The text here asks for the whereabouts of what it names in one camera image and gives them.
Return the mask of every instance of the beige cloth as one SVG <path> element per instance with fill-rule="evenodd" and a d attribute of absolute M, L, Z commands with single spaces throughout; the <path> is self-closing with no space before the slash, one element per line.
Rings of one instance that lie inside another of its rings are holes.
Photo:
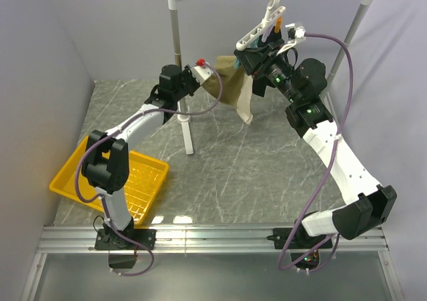
<path fill-rule="evenodd" d="M 241 119 L 249 124 L 253 118 L 250 111 L 252 77 L 247 76 L 242 67 L 234 68 L 234 56 L 219 56 L 215 69 L 221 76 L 224 91 L 220 101 L 234 107 Z M 213 97 L 220 93 L 220 83 L 215 75 L 203 83 L 202 87 Z"/>

